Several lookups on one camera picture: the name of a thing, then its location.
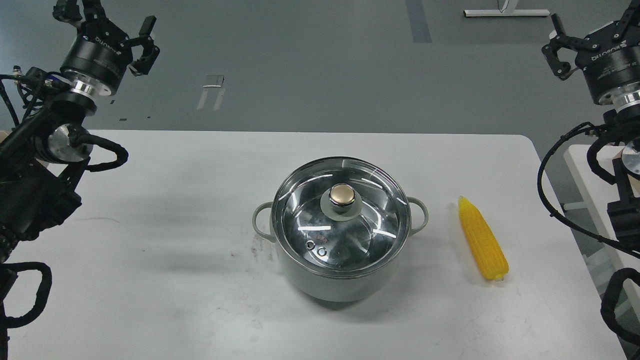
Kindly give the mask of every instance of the lid knob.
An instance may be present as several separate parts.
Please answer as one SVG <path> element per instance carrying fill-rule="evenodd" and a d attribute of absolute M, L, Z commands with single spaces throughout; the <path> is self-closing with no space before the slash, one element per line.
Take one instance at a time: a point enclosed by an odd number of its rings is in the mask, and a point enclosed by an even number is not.
<path fill-rule="evenodd" d="M 347 184 L 336 184 L 329 191 L 329 199 L 338 206 L 348 206 L 356 199 L 356 191 Z"/>

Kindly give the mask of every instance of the cooking pot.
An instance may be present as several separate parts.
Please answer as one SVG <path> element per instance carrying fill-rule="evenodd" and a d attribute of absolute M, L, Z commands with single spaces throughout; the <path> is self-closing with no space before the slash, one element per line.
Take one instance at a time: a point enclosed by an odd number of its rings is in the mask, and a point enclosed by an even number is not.
<path fill-rule="evenodd" d="M 424 213 L 412 228 L 413 203 Z M 270 233 L 256 218 L 271 209 Z M 253 213 L 253 229 L 278 243 L 284 273 L 305 293 L 328 301 L 363 299 L 396 272 L 407 237 L 429 220 L 382 169 L 355 158 L 323 158 L 295 170 L 271 202 Z"/>

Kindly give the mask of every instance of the corn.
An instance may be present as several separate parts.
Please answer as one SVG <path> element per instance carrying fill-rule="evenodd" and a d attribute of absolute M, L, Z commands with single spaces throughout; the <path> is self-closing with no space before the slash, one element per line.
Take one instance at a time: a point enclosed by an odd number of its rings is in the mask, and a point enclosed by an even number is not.
<path fill-rule="evenodd" d="M 482 214 L 467 198 L 458 199 L 460 224 L 476 259 L 478 269 L 487 280 L 503 280 L 509 264 Z"/>

